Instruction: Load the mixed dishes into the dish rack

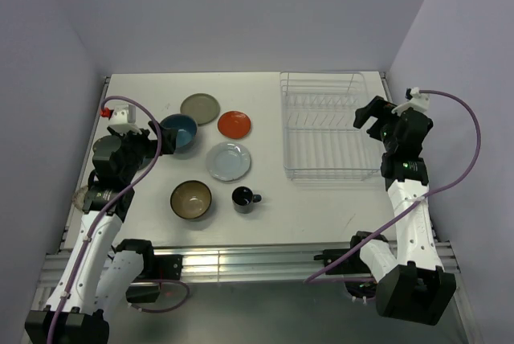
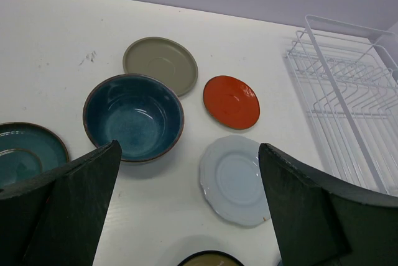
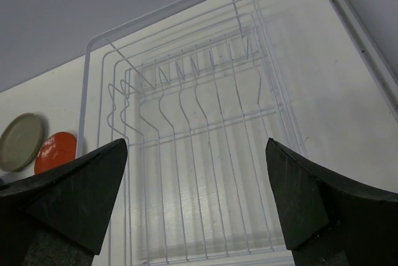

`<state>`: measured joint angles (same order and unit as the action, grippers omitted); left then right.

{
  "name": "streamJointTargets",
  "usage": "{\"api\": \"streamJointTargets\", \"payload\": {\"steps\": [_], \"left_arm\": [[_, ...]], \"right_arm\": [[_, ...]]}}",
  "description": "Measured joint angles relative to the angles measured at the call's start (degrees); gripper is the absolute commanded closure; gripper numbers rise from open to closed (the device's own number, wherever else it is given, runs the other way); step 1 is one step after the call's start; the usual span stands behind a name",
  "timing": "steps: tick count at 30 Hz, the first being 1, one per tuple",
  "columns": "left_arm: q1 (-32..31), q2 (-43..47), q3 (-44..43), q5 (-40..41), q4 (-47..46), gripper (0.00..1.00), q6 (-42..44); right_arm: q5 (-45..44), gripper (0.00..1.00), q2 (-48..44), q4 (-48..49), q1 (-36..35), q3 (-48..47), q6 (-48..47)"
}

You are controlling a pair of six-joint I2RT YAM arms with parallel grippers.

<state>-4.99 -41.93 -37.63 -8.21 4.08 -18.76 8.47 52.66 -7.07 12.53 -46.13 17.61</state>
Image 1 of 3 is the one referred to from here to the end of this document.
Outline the blue ceramic bowl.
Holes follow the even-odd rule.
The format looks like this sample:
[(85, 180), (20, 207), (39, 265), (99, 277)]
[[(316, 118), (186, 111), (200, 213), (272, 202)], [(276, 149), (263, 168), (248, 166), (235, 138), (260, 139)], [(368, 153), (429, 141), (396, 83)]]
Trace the blue ceramic bowl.
[(177, 130), (177, 148), (174, 154), (186, 154), (193, 149), (198, 125), (192, 117), (177, 113), (162, 119), (160, 125)]

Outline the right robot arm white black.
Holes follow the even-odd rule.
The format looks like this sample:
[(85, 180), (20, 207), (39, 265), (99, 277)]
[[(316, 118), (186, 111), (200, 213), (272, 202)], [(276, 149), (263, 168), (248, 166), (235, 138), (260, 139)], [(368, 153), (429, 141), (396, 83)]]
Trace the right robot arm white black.
[(375, 122), (366, 132), (385, 148), (381, 176), (397, 218), (397, 248), (392, 251), (382, 235), (361, 232), (365, 244), (348, 251), (349, 266), (370, 270), (380, 316), (434, 326), (453, 297), (456, 280), (439, 258), (424, 197), (429, 178), (422, 143), (433, 121), (414, 107), (400, 109), (379, 96), (356, 111), (353, 125), (359, 129), (370, 118)]

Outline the beige interior dark bowl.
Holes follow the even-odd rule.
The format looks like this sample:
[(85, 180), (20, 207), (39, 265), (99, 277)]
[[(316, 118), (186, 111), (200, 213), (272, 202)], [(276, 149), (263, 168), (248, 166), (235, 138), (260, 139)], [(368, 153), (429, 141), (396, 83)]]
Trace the beige interior dark bowl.
[(180, 183), (173, 189), (169, 199), (173, 213), (185, 220), (200, 219), (209, 212), (212, 202), (210, 188), (198, 180)]

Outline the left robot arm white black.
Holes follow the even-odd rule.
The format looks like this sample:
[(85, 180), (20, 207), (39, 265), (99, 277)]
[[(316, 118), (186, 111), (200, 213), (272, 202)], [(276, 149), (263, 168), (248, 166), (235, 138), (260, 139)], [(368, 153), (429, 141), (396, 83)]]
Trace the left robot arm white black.
[(66, 268), (41, 310), (31, 310), (25, 330), (33, 343), (106, 343), (117, 303), (136, 279), (155, 273), (157, 260), (148, 240), (112, 243), (120, 231), (141, 180), (143, 162), (155, 164), (173, 154), (177, 130), (160, 124), (148, 129), (111, 125), (93, 146), (80, 232)]

